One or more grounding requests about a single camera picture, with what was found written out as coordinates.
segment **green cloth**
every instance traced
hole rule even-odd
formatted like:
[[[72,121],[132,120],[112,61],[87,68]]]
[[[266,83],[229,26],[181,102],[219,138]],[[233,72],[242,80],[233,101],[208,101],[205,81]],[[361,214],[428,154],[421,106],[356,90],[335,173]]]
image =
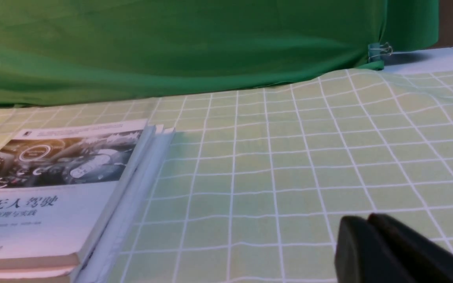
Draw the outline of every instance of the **green cloth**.
[[[414,51],[438,41],[439,0],[389,0],[382,40],[394,51]]]
[[[0,106],[214,92],[342,68],[378,70],[381,61],[367,64],[367,46],[383,37],[387,7],[386,0],[0,0]]]

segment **book cover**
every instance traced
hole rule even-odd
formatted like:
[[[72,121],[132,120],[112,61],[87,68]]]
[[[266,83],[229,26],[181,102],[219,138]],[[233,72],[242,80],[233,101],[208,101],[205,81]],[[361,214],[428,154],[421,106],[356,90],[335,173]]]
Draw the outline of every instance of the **book cover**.
[[[146,120],[23,129],[0,149],[0,268],[75,256],[109,202]]]

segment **book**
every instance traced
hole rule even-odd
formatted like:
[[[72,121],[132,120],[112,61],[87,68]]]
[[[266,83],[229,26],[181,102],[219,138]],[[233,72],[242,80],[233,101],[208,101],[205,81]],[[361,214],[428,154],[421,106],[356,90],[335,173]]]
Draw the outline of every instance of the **book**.
[[[81,265],[0,270],[0,283],[94,283],[106,281],[133,219],[162,166],[175,130],[156,126],[146,154],[141,158],[98,241],[90,242],[90,256]]]
[[[77,283],[106,282],[108,279],[134,219],[142,208],[140,204],[155,184],[174,134],[174,128],[164,129],[163,125],[157,125],[155,138],[149,147],[151,155],[148,156],[147,165],[144,170],[137,168],[94,253],[79,273]]]
[[[0,270],[81,265],[154,132],[145,119],[19,131],[0,150]]]

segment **book title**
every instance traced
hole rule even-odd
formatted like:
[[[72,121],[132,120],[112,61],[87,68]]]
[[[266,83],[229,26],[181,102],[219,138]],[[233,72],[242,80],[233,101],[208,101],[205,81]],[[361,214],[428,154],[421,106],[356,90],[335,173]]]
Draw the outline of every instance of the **book title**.
[[[27,200],[21,198],[14,200],[0,199],[0,218],[33,216],[38,212],[38,208],[53,206],[57,200],[56,195],[52,197],[31,197]]]

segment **light green tablecloth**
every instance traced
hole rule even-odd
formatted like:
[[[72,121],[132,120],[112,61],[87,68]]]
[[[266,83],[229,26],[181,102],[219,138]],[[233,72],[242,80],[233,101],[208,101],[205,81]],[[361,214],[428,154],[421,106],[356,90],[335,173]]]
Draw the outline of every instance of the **light green tablecloth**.
[[[453,72],[0,110],[0,145],[135,118],[178,133],[109,282],[335,282],[340,217],[372,211],[453,252]]]

